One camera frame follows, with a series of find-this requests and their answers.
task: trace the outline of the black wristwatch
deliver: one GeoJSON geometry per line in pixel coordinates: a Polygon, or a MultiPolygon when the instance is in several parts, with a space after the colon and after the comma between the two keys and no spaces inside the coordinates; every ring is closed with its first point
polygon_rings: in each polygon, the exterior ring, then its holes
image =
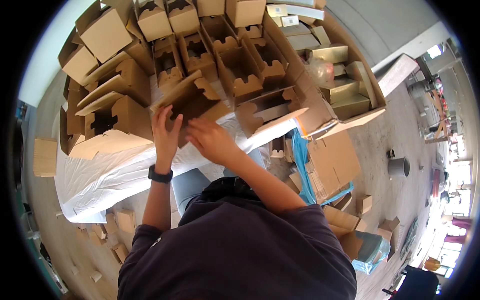
{"type": "Polygon", "coordinates": [[[153,181],[160,182],[160,183],[169,183],[172,180],[172,177],[173,177],[172,169],[170,169],[170,173],[166,175],[155,173],[155,165],[151,165],[150,168],[148,169],[148,179],[151,179],[153,181]]]}

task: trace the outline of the dark purple t-shirt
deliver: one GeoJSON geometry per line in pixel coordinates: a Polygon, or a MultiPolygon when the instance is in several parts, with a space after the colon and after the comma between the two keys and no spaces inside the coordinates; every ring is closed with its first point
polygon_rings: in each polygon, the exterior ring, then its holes
{"type": "Polygon", "coordinates": [[[355,299],[355,271],[319,205],[276,216],[238,202],[192,203],[163,233],[140,225],[118,299],[355,299]]]}

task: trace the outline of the light blue jeans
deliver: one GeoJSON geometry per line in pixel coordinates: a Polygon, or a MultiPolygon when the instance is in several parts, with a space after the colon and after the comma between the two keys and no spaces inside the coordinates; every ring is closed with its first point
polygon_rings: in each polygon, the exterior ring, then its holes
{"type": "MultiPolygon", "coordinates": [[[[262,155],[260,154],[260,150],[258,150],[258,148],[253,149],[250,153],[248,153],[248,156],[259,166],[266,169],[262,155]]],[[[223,171],[223,177],[235,176],[237,175],[227,168],[225,168],[223,171]]],[[[208,178],[205,177],[205,175],[197,168],[175,176],[171,182],[180,216],[183,216],[185,213],[185,209],[187,208],[187,204],[190,202],[190,200],[196,196],[199,196],[202,191],[210,185],[210,180],[208,180],[208,178]]]]}

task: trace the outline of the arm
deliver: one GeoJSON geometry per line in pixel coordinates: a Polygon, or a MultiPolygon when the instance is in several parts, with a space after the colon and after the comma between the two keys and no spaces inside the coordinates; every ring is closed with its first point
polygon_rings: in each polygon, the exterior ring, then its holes
{"type": "MultiPolygon", "coordinates": [[[[158,174],[170,173],[172,160],[178,148],[183,116],[178,115],[172,131],[168,132],[165,122],[171,109],[172,105],[160,108],[152,118],[152,132],[156,148],[155,173],[158,174]]],[[[170,183],[165,184],[152,180],[142,224],[151,225],[161,232],[170,229],[170,183]]]]}
{"type": "Polygon", "coordinates": [[[238,174],[258,195],[268,210],[280,214],[306,206],[285,183],[257,165],[218,124],[203,119],[189,121],[187,141],[210,161],[238,174]]]}

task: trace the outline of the hand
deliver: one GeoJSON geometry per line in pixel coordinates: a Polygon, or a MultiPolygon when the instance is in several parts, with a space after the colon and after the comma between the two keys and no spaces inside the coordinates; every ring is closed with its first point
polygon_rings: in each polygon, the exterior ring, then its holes
{"type": "Polygon", "coordinates": [[[229,168],[239,156],[245,155],[228,132],[217,123],[205,119],[193,119],[188,123],[185,139],[211,162],[229,168]]]}
{"type": "Polygon", "coordinates": [[[160,107],[152,118],[153,141],[156,148],[155,173],[168,174],[172,166],[172,160],[179,145],[179,132],[183,115],[179,114],[173,123],[170,132],[165,123],[171,115],[172,105],[160,107]]]}

